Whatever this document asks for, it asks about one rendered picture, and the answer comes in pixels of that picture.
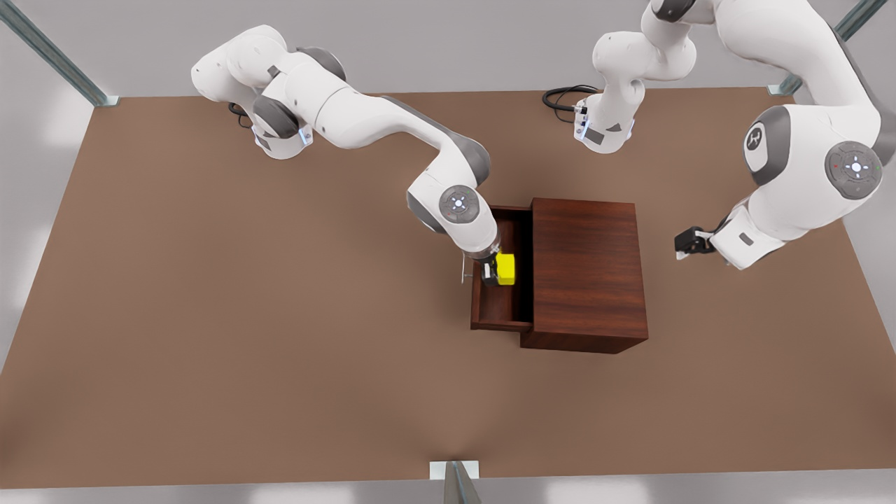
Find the silver frame post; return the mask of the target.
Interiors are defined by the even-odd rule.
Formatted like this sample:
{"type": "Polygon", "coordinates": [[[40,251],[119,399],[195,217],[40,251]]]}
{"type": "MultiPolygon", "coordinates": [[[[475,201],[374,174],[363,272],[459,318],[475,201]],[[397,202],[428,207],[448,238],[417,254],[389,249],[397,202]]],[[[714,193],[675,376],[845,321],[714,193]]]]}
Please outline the silver frame post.
{"type": "MultiPolygon", "coordinates": [[[[833,32],[835,32],[843,42],[848,41],[860,32],[887,3],[890,3],[890,0],[849,1],[852,3],[851,9],[849,9],[832,28],[833,32]]],[[[791,97],[803,87],[804,79],[796,74],[789,73],[782,82],[769,85],[766,87],[766,90],[771,96],[791,97]]]]}
{"type": "Polygon", "coordinates": [[[444,481],[442,504],[482,504],[474,485],[480,478],[479,461],[431,461],[429,478],[444,481]]]}
{"type": "Polygon", "coordinates": [[[119,96],[107,95],[102,92],[99,86],[96,86],[96,83],[93,83],[12,0],[0,0],[0,21],[22,39],[59,76],[73,86],[90,105],[95,108],[118,105],[119,96]]]}

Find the dark wooden drawer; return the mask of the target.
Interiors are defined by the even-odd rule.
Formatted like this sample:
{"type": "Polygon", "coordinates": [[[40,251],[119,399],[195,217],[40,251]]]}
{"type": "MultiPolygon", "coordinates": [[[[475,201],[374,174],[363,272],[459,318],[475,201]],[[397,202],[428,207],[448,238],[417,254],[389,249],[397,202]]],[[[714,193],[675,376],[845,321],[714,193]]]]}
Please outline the dark wooden drawer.
{"type": "Polygon", "coordinates": [[[502,252],[514,255],[516,279],[513,285],[487,286],[481,265],[471,262],[470,328],[527,333],[533,328],[531,208],[497,206],[491,211],[501,233],[502,252]]]}

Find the dark wooden cabinet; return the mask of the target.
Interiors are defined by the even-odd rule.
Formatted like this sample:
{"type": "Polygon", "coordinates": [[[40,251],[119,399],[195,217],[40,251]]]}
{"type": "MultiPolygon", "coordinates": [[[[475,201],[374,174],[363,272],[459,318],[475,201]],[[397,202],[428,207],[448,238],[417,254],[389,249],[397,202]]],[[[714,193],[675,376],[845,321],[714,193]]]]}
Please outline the dark wooden cabinet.
{"type": "Polygon", "coordinates": [[[535,198],[525,349],[620,354],[648,338],[636,207],[535,198]]]}

